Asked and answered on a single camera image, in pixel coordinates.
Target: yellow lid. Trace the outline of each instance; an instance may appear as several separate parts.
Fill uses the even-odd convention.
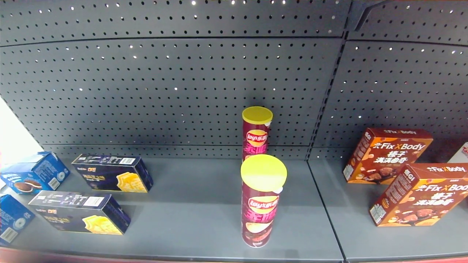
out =
[[[250,124],[261,125],[271,122],[273,112],[260,106],[248,107],[242,112],[242,118]]]
[[[287,170],[278,158],[257,154],[242,163],[241,177],[244,183],[254,190],[273,192],[285,184]]]

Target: cardboard box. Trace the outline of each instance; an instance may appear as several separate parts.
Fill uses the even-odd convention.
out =
[[[18,194],[56,190],[70,171],[53,152],[38,152],[21,162],[5,165],[0,178]]]
[[[406,163],[414,163],[432,142],[420,129],[367,128],[343,174],[348,183],[390,184]]]
[[[31,213],[11,195],[0,197],[0,247],[8,247],[33,220]]]
[[[448,163],[463,163],[468,162],[468,142],[466,142],[460,150],[448,161]]]
[[[123,235],[130,224],[111,194],[41,191],[29,205],[62,231]]]
[[[371,207],[377,226],[431,226],[468,195],[468,163],[407,164]]]
[[[72,164],[95,190],[147,193],[153,186],[139,156],[82,154]]]

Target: red can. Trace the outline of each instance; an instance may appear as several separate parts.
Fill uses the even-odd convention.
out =
[[[242,112],[242,118],[244,119],[242,161],[244,161],[252,155],[266,153],[273,113],[267,108],[254,106],[246,108]]]
[[[241,177],[242,238],[247,245],[260,248],[270,239],[287,170],[276,157],[258,154],[243,162]]]

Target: brown box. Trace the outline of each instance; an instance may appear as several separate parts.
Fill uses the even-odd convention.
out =
[[[468,195],[468,163],[413,163],[371,207],[377,226],[431,226]]]
[[[420,129],[367,128],[343,174],[348,183],[390,184],[406,163],[414,163],[432,142]]]

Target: dark blue box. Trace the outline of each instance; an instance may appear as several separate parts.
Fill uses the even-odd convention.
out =
[[[139,156],[82,154],[72,164],[95,190],[147,193],[153,186]]]
[[[123,235],[130,225],[111,194],[41,191],[29,205],[62,231]]]
[[[0,247],[7,247],[33,220],[31,213],[11,195],[0,197]]]
[[[18,163],[5,165],[0,178],[18,194],[56,190],[70,171],[53,152],[38,152]]]

